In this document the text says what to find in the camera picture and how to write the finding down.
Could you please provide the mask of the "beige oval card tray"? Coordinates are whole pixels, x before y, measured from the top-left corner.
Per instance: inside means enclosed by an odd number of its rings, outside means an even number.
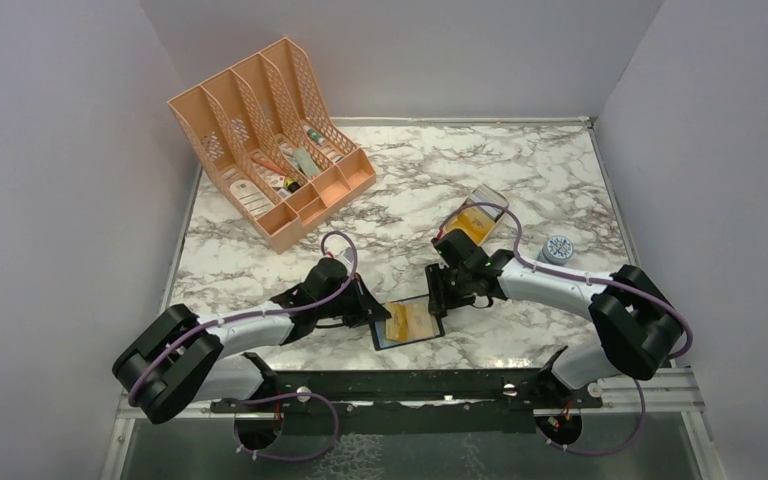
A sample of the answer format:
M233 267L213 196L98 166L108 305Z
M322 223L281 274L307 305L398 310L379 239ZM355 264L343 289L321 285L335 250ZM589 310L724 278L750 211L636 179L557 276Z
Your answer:
M469 196L470 194L465 198L464 205L472 204ZM463 230L476 245L481 246L490 237L503 216L504 214L498 219L489 217L479 206L466 208L445 224L438 237L441 238L452 230Z

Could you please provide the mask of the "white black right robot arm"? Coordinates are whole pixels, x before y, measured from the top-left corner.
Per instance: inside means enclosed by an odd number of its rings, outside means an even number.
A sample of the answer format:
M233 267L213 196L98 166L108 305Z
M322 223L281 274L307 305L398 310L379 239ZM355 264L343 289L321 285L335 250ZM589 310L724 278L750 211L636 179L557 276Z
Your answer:
M534 390L549 406L564 405L602 378L651 379L685 332L638 267L624 265L600 279L567 268L525 266L511 250L487 254L459 229L432 245L444 262L426 269L429 310L437 317L485 297L536 302L592 322L595 341L562 348L540 369Z

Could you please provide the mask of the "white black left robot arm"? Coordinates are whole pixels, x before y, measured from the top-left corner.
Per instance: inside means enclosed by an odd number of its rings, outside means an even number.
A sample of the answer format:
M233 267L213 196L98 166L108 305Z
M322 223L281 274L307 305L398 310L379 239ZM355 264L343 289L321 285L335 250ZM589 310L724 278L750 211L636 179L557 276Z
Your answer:
M234 399L258 411L279 388L254 349L291 344L325 319L356 327L389 316L357 273L322 258L302 282L248 310L206 320L183 304L168 307L118 356L112 374L154 424L194 401Z

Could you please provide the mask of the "black leather card holder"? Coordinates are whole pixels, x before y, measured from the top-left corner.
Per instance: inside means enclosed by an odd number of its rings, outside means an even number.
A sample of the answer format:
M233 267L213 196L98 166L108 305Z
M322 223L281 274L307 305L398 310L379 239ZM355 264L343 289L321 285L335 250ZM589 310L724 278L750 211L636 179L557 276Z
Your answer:
M385 302L390 317L370 325L373 348L381 351L444 337L443 323L429 312L429 304L428 295Z

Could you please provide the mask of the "gold credit card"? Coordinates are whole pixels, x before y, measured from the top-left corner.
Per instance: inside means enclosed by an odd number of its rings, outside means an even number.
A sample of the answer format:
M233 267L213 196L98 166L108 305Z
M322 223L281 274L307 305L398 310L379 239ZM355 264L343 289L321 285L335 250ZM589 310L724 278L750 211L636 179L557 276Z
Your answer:
M427 298L414 299L405 305L408 307L411 341L433 338L439 334L437 320L428 310Z
M390 318L385 322L386 340L402 343L409 341L408 307L404 303L388 302L385 308L390 313Z

